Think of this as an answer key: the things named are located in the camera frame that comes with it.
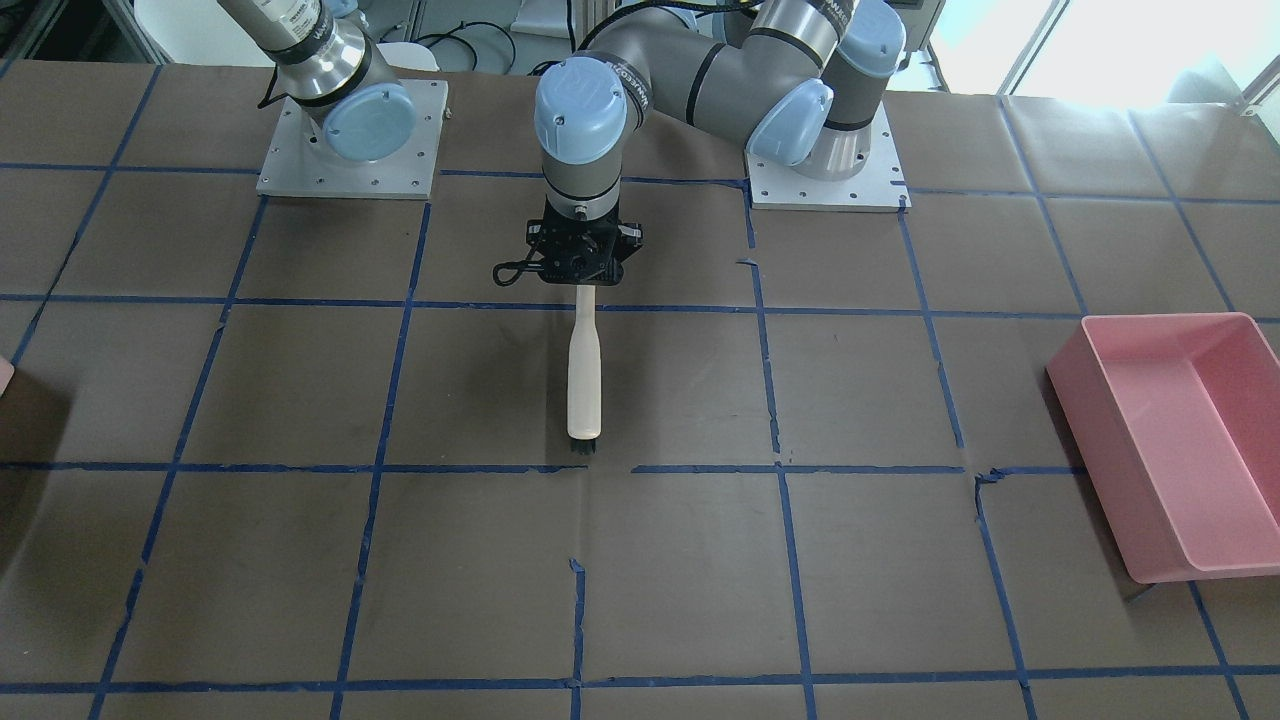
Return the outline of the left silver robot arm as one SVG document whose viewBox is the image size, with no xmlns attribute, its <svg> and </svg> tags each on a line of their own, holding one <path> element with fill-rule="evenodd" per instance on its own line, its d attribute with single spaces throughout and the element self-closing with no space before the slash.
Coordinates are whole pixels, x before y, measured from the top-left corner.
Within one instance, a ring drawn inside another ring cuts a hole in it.
<svg viewBox="0 0 1280 720">
<path fill-rule="evenodd" d="M 545 206 L 506 287 L 614 286 L 643 246 L 620 218 L 625 147 L 652 113 L 822 183 L 870 158 L 873 122 L 908 44 L 884 1 L 627 1 L 541 73 L 532 128 Z"/>
</svg>

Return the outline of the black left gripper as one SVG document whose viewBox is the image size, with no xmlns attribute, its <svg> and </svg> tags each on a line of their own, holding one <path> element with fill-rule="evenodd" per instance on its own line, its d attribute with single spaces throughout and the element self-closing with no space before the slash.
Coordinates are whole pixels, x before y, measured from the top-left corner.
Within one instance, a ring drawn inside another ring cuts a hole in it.
<svg viewBox="0 0 1280 720">
<path fill-rule="evenodd" d="M 553 211 L 527 223 L 526 243 L 529 270 L 547 283 L 617 286 L 625 260 L 643 247 L 643 227 L 614 211 L 589 222 Z"/>
</svg>

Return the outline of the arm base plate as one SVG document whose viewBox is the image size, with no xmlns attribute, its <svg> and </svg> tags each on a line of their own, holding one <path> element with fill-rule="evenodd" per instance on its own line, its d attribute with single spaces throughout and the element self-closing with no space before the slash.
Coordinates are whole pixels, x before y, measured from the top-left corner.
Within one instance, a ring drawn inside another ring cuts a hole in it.
<svg viewBox="0 0 1280 720">
<path fill-rule="evenodd" d="M 786 167 L 744 155 L 755 208 L 896 213 L 911 200 L 884 104 L 859 129 L 824 127 L 806 159 Z"/>
<path fill-rule="evenodd" d="M 419 114 L 404 145 L 378 160 L 343 158 L 328 142 L 332 135 L 285 99 L 257 192 L 292 199 L 429 200 L 451 87 L 443 79 L 406 79 L 403 86 Z"/>
</svg>

